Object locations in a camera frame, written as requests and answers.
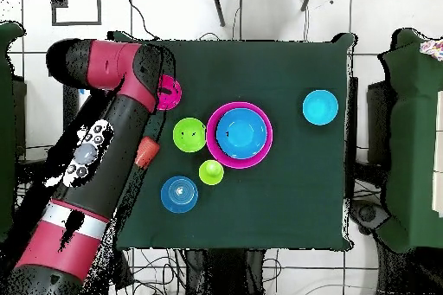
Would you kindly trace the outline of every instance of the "magenta cup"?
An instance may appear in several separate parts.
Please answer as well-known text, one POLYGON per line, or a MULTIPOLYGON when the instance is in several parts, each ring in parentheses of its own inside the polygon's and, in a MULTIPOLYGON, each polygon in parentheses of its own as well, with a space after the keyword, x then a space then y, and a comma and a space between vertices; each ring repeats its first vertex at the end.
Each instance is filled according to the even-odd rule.
POLYGON ((182 88, 178 81, 169 75, 162 75, 158 83, 158 105, 159 111, 169 111, 174 108, 182 98, 182 88))

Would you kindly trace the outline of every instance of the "lime green cup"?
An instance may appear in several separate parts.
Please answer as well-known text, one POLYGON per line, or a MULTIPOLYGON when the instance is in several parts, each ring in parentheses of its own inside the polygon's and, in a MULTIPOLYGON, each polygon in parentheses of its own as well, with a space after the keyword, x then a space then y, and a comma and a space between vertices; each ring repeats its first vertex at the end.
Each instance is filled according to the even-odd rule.
POLYGON ((198 169, 198 176, 203 183, 214 186, 223 179, 223 166, 216 160, 207 160, 198 169))
POLYGON ((174 127, 172 139, 181 151, 199 151, 206 144, 206 127, 198 119, 182 119, 174 127))

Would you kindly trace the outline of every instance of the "green cloth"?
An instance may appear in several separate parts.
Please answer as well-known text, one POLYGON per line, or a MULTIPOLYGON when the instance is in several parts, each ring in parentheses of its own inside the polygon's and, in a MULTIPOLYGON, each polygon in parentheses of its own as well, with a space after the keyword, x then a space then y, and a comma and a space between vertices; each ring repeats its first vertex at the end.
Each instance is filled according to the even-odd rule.
POLYGON ((432 210, 437 92, 443 62, 420 53, 424 42, 411 29, 398 32, 394 48, 381 54, 387 80, 398 93, 390 118, 392 165, 386 206, 393 217, 378 230, 397 253, 414 247, 443 248, 443 219, 432 210))
POLYGON ((13 67, 7 56, 8 47, 24 34, 16 22, 0 22, 0 111, 2 142, 0 143, 0 242, 4 241, 12 225, 11 211, 16 186, 16 128, 14 96, 12 92, 13 67))
MULTIPOLYGON (((114 39, 136 42, 121 33, 114 39)), ((353 42, 352 34, 325 43, 156 41, 176 58, 183 97, 167 113, 160 152, 118 247, 349 248, 342 235, 343 156, 346 60, 353 42), (302 113, 305 96, 316 89, 333 92, 339 104, 325 126, 311 125, 302 113), (208 148, 183 153, 172 130, 186 117, 207 124, 232 101, 251 102, 267 114, 273 145, 261 163, 245 170, 225 167, 223 180, 208 186, 198 177, 199 166, 212 158, 208 148), (198 202, 188 213, 172 214, 160 201, 160 189, 172 176, 196 183, 198 202)))

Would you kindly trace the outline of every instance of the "bowl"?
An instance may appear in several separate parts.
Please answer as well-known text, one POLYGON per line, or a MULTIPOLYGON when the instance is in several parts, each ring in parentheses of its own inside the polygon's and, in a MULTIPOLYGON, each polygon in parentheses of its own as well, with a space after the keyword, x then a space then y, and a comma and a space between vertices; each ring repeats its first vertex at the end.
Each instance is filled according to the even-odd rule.
POLYGON ((303 101, 303 115, 313 125, 327 125, 337 113, 337 98, 327 90, 315 90, 303 101))
POLYGON ((196 152, 206 144, 205 131, 205 125, 198 119, 182 119, 174 127, 172 139, 181 151, 196 152))
POLYGON ((164 183, 160 199, 171 213, 187 213, 197 203, 198 190, 196 184, 186 176, 174 176, 164 183))
POLYGON ((216 160, 207 160, 198 169, 198 176, 203 183, 214 186, 223 179, 223 166, 216 160))
POLYGON ((212 154, 213 158, 217 160, 220 164, 234 169, 250 168, 260 163, 271 149, 271 145, 273 143, 273 128, 271 126, 269 118, 261 109, 259 109, 259 107, 257 107, 252 103, 247 103, 244 101, 235 101, 221 106, 209 118, 206 130, 206 143, 208 145, 209 152, 212 154), (261 150, 257 154, 248 159, 235 159, 233 157, 230 157, 218 145, 217 140, 215 138, 216 128, 220 119, 226 112, 235 108, 247 108, 254 112, 257 112, 261 116, 266 125, 265 145, 261 148, 261 150))
POLYGON ((265 145, 265 121, 251 109, 232 109, 221 117, 215 138, 221 149, 230 157, 248 159, 265 145))

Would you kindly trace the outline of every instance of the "white floor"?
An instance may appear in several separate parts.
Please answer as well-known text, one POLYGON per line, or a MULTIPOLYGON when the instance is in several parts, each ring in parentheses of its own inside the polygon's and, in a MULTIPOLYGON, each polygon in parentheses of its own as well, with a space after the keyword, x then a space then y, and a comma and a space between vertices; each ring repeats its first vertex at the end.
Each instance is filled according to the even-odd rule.
MULTIPOLYGON (((57 9, 58 20, 97 20, 95 0, 68 1, 68 9, 57 9)), ((443 13, 435 9, 441 7, 443 0, 311 0, 306 13, 300 11, 301 2, 243 0, 242 38, 301 41, 305 38, 306 27, 310 42, 330 41, 341 32, 356 34, 358 44, 353 71, 359 79, 357 142, 360 147, 367 147, 366 88, 384 80, 376 55, 389 49, 391 35, 398 28, 412 27, 433 38, 443 35, 443 13)), ((225 28, 220 27, 213 0, 133 0, 133 3, 143 13, 147 29, 162 39, 192 40, 208 32, 221 39, 231 39, 233 33, 234 39, 239 38, 239 0, 221 0, 225 28)), ((23 39, 12 44, 9 56, 16 74, 23 75, 28 83, 28 146, 53 144, 61 135, 62 90, 57 81, 48 77, 45 64, 45 51, 53 42, 69 37, 106 39, 108 30, 150 38, 128 0, 101 0, 101 10, 100 26, 54 27, 50 0, 0 0, 0 20, 22 22, 27 31, 23 39)), ((214 37, 206 35, 205 39, 214 37)), ((359 149, 357 158, 364 161, 366 154, 366 150, 359 149)), ((375 243, 372 238, 360 235, 352 222, 350 237, 355 246, 348 253, 280 249, 278 259, 282 271, 278 278, 273 279, 274 262, 266 262, 266 295, 372 295, 378 267, 375 243)), ((149 265, 148 260, 164 255, 164 250, 134 250, 129 259, 133 266, 140 266, 134 268, 138 270, 138 280, 163 280, 162 260, 154 264, 156 268, 141 267, 149 265)), ((267 254, 268 258, 276 256, 277 250, 267 254)), ((170 270, 165 270, 166 281, 170 276, 170 270)), ((134 295, 152 293, 146 286, 135 285, 134 288, 137 288, 134 295)), ((175 295, 176 281, 166 289, 175 295)), ((132 288, 128 288, 127 293, 132 295, 132 288)), ((120 291, 119 295, 126 295, 126 292, 120 291)))

